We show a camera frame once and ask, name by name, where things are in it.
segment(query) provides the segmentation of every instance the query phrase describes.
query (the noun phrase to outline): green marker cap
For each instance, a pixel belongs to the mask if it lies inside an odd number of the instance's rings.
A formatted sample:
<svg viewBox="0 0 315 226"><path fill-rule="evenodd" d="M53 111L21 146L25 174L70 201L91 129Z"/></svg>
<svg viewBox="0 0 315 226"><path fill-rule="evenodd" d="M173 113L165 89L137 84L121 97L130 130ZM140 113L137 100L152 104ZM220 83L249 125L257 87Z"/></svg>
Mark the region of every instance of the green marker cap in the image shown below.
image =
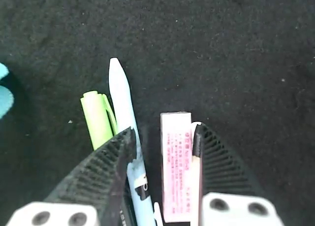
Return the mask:
<svg viewBox="0 0 315 226"><path fill-rule="evenodd" d="M93 149L96 150L118 133L116 119L106 95L90 91L80 100Z"/></svg>

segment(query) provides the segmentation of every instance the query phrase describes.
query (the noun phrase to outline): screw hole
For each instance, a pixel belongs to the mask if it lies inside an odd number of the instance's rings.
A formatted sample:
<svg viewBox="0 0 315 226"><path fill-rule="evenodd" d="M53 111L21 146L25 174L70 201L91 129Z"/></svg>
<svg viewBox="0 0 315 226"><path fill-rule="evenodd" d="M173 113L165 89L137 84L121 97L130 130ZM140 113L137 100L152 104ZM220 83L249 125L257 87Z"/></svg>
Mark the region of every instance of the screw hole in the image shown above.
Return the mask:
<svg viewBox="0 0 315 226"><path fill-rule="evenodd" d="M264 207L262 204L259 204L259 203L249 204L248 210L249 210L249 212L256 214L256 215L261 215L261 216L268 215L268 211L267 211L266 207Z"/></svg>
<svg viewBox="0 0 315 226"><path fill-rule="evenodd" d="M69 226L83 226L87 222L87 216L84 213L76 213L69 219Z"/></svg>
<svg viewBox="0 0 315 226"><path fill-rule="evenodd" d="M50 213L48 211L43 211L35 215L31 223L35 226L43 225L49 220L49 217Z"/></svg>
<svg viewBox="0 0 315 226"><path fill-rule="evenodd" d="M226 204L224 200L221 200L221 199L213 199L210 202L210 207L216 210L220 210L220 211L228 210L228 205Z"/></svg>

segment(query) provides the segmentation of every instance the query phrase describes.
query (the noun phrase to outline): teal object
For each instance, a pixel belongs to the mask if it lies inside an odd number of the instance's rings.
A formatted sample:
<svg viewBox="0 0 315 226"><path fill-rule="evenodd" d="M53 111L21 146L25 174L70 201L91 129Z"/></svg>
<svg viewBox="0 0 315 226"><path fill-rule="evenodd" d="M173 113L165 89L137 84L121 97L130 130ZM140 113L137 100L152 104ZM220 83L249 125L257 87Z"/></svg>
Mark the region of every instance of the teal object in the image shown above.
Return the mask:
<svg viewBox="0 0 315 226"><path fill-rule="evenodd" d="M0 63L0 82L9 74L7 67ZM0 119L9 111L14 102L12 92L3 86L0 86Z"/></svg>

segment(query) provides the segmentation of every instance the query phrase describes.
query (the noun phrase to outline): pink eraser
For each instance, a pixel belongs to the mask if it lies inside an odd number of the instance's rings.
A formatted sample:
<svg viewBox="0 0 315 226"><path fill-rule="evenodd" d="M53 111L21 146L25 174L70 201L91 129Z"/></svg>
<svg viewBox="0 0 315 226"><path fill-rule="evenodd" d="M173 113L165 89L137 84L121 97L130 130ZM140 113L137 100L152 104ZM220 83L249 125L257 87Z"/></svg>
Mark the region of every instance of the pink eraser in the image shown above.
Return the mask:
<svg viewBox="0 0 315 226"><path fill-rule="evenodd" d="M191 113L161 114L162 198L166 223L191 220Z"/></svg>

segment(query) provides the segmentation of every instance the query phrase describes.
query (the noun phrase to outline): dark carpet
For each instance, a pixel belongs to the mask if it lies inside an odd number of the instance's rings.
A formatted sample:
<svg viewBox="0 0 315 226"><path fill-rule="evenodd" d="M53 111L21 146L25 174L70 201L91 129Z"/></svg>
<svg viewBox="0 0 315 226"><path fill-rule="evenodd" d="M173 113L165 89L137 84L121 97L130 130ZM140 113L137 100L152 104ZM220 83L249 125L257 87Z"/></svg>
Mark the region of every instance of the dark carpet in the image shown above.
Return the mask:
<svg viewBox="0 0 315 226"><path fill-rule="evenodd" d="M0 0L0 224L91 151L80 104L131 85L153 200L159 114L191 111L234 147L286 226L315 224L315 0Z"/></svg>

